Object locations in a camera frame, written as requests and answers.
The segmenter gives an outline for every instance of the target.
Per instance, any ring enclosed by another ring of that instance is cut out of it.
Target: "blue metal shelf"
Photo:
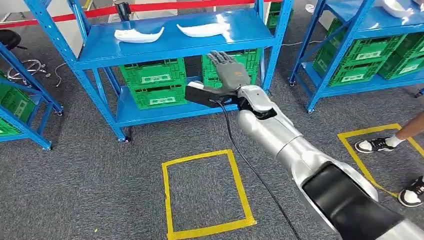
[[[190,27],[223,22],[230,24],[228,33],[211,37],[189,37],[176,26],[179,24]],[[140,33],[153,34],[159,32],[161,27],[165,28],[164,32],[152,43],[120,42],[114,37],[115,30],[136,29]],[[273,44],[273,35],[252,8],[115,22],[91,26],[77,66],[83,69],[101,68],[109,67],[111,60],[115,65],[124,65],[202,55],[216,49],[233,51],[269,47]]]
[[[410,0],[398,0],[398,2],[406,9],[413,8],[414,14],[409,18],[393,17],[382,6],[374,6],[374,0],[318,0],[308,29],[304,35],[303,44],[297,55],[293,71],[288,80],[292,86],[297,81],[306,93],[308,103],[305,107],[309,113],[314,111],[315,104],[320,98],[424,83],[424,72],[420,71],[391,80],[385,80],[378,74],[375,74],[367,82],[328,87],[328,83],[339,66],[340,61],[355,39],[424,32],[424,13],[420,12],[419,6]],[[343,22],[343,25],[329,34],[320,44],[306,51],[314,28],[324,10],[331,11]],[[337,35],[340,30],[345,28],[347,29],[346,34],[331,63],[328,65],[326,73],[321,77],[312,68],[312,62],[307,62],[307,58],[320,49],[328,40]],[[306,75],[313,83],[313,90],[308,87],[305,79],[298,74],[300,68],[306,72]]]
[[[311,79],[315,88],[317,88],[322,82],[322,78],[312,67],[313,62],[302,63],[302,68]],[[410,73],[404,76],[386,80],[380,75],[375,74],[370,81],[359,82],[349,85],[342,86],[327,86],[321,93],[322,97],[333,97],[344,94],[362,93],[368,91],[389,89],[395,87],[402,87],[414,84],[420,84],[424,82],[424,70],[419,72]]]
[[[248,9],[99,25],[89,24],[78,0],[68,0],[70,8],[75,14],[84,43],[84,47],[77,58],[72,54],[72,50],[49,16],[47,9],[40,4],[40,0],[24,1],[119,141],[126,139],[122,127],[218,113],[221,110],[195,103],[140,110],[129,94],[128,88],[119,85],[112,72],[112,66],[203,55],[211,50],[232,51],[270,47],[268,62],[265,62],[263,54],[260,59],[260,85],[264,90],[267,90],[271,85],[293,3],[293,0],[282,2],[277,27],[274,35],[272,35],[263,22],[263,0],[255,0],[254,8]],[[176,27],[177,24],[182,27],[191,27],[211,23],[228,23],[230,28],[222,35],[189,37]],[[161,27],[164,27],[164,32],[157,41],[151,43],[120,42],[114,37],[115,30],[136,29],[141,33],[157,33]],[[88,69],[93,73],[95,86],[87,76],[85,70]],[[99,69],[106,73],[107,80],[116,95],[116,115],[112,114],[109,109]],[[235,110],[236,108],[233,105],[227,106],[228,110]]]
[[[13,113],[9,112],[6,108],[0,105],[0,118],[17,128],[21,134],[2,136],[0,142],[13,141],[19,139],[31,139],[39,144],[43,150],[50,150],[52,143],[45,139],[42,134],[49,119],[52,110],[57,114],[63,112],[63,107],[57,103],[52,96],[44,89],[44,87],[37,82],[37,80],[27,71],[27,69],[21,64],[21,62],[3,45],[0,43],[0,56],[2,56],[21,76],[23,76],[27,83],[31,87],[23,86],[7,79],[0,77],[0,83],[10,85],[12,87],[21,89],[25,92],[33,94],[29,98],[35,103],[35,107],[28,117],[26,122],[22,122]],[[44,113],[42,114],[41,122],[39,123],[36,130],[33,130],[31,125],[39,110],[41,103],[46,104]]]
[[[405,33],[424,32],[424,13],[411,0],[397,0],[405,9],[413,9],[413,14],[406,18],[389,15],[382,6],[372,6],[357,32],[355,39],[390,36]],[[326,9],[342,22],[351,20],[358,12],[363,0],[328,1]]]

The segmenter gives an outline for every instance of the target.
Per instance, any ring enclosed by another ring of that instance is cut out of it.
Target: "yellow tape square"
[[[344,147],[347,149],[347,151],[349,152],[349,154],[352,156],[353,160],[358,165],[359,169],[362,171],[362,173],[365,176],[365,178],[371,184],[373,184],[376,188],[381,189],[382,191],[384,191],[384,192],[392,195],[395,198],[398,197],[398,194],[397,193],[393,193],[391,191],[388,191],[388,190],[384,189],[382,186],[380,186],[374,180],[373,176],[368,171],[368,169],[364,165],[364,163],[361,161],[361,159],[357,155],[356,151],[348,143],[347,138],[350,138],[350,137],[353,137],[353,136],[359,136],[359,135],[363,135],[363,134],[370,134],[370,133],[381,132],[383,130],[389,130],[389,129],[400,130],[401,128],[402,127],[398,123],[392,123],[392,124],[387,124],[387,125],[382,125],[382,126],[374,126],[374,127],[370,127],[370,128],[366,128],[366,129],[360,129],[360,130],[355,130],[355,131],[348,131],[348,132],[343,132],[343,133],[337,134],[338,139],[340,139],[341,143],[343,143]],[[421,146],[418,145],[418,143],[412,137],[408,137],[407,140],[421,154],[421,156],[424,158],[424,150],[421,148]]]
[[[240,198],[241,206],[244,212],[244,219],[236,220],[232,222],[227,222],[223,224],[201,227],[190,230],[183,231],[174,231],[172,215],[171,215],[171,195],[170,195],[170,183],[168,178],[168,170],[167,167],[169,165],[183,163],[195,159],[202,159],[217,155],[226,154],[228,157],[229,165],[231,167],[232,175],[234,177],[235,187],[237,188],[238,197]],[[246,197],[245,189],[243,188],[242,179],[240,177],[239,169],[237,168],[236,159],[234,158],[233,151],[230,149],[207,152],[202,154],[197,154],[193,156],[186,156],[178,159],[174,159],[171,161],[167,161],[162,163],[162,172],[163,172],[163,185],[165,188],[165,208],[166,208],[166,225],[168,229],[168,240],[178,240],[178,239],[188,239],[188,238],[197,238],[217,233],[222,233],[226,231],[231,231],[234,229],[244,228],[251,225],[255,225],[256,221],[253,218],[251,208],[248,203],[248,198]]]

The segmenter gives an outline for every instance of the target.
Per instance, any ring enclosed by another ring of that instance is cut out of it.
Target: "cable on floor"
[[[59,78],[59,82],[56,84],[56,88],[57,87],[59,87],[59,85],[61,84],[61,82],[62,82],[62,78],[61,78],[61,76],[59,76],[59,74],[58,74],[58,69],[60,68],[60,67],[62,67],[63,65],[65,65],[65,64],[67,64],[66,62],[64,62],[64,63],[62,63],[62,64],[60,64],[59,66],[57,66],[55,69],[54,69],[54,74],[56,74],[56,76]]]
[[[286,212],[284,211],[283,207],[281,206],[281,204],[278,202],[276,196],[273,194],[273,192],[271,191],[269,185],[262,179],[261,175],[259,175],[259,173],[255,170],[255,168],[251,165],[251,163],[246,159],[246,157],[243,155],[243,153],[240,151],[239,147],[236,145],[236,142],[233,139],[233,134],[231,133],[231,125],[230,125],[230,119],[228,117],[228,113],[227,110],[225,109],[224,105],[222,104],[221,101],[218,100],[211,100],[215,103],[217,103],[223,110],[224,115],[225,115],[225,121],[226,121],[226,127],[228,130],[228,136],[229,139],[231,140],[232,144],[234,145],[235,149],[237,150],[238,154],[240,154],[241,158],[247,163],[247,165],[249,166],[249,168],[252,170],[252,172],[254,172],[254,174],[257,176],[257,178],[259,178],[259,180],[262,182],[262,184],[265,186],[266,190],[268,191],[268,193],[271,195],[272,199],[274,200],[274,202],[277,204],[279,210],[281,211],[282,215],[284,216],[285,220],[287,221],[288,225],[290,226],[291,230],[293,231],[294,235],[296,236],[297,240],[301,240],[301,237],[298,234],[298,231],[296,231],[295,227],[293,226],[292,222],[289,220],[289,218],[287,217]]]
[[[323,41],[310,41],[309,44],[318,44],[318,43],[322,43]],[[290,44],[282,44],[281,46],[294,46],[294,45],[298,45],[298,44],[303,44],[303,41],[300,42],[296,42],[296,43],[290,43]]]

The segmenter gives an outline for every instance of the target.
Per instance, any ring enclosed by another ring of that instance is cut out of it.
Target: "white plastic part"
[[[419,11],[424,12],[424,0],[413,0],[416,4],[419,5]]]
[[[405,9],[398,1],[396,0],[383,0],[383,8],[386,12],[396,18],[407,18],[414,14],[412,8]]]
[[[126,43],[152,43],[159,39],[159,37],[164,32],[164,27],[160,29],[160,32],[154,34],[145,34],[138,32],[135,29],[131,30],[115,30],[115,38]]]
[[[228,29],[230,29],[229,23],[211,23],[200,26],[188,26],[182,27],[180,25],[176,25],[181,32],[185,35],[193,38],[204,38],[204,37],[212,37],[216,35],[223,34]]]

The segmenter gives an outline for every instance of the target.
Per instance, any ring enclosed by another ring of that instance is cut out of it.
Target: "sneaker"
[[[420,176],[415,182],[409,187],[403,189],[397,200],[405,207],[417,207],[423,204],[424,201],[424,181],[423,176]]]
[[[380,151],[391,152],[395,147],[387,145],[386,139],[388,139],[388,137],[359,141],[355,143],[355,149],[363,154]]]

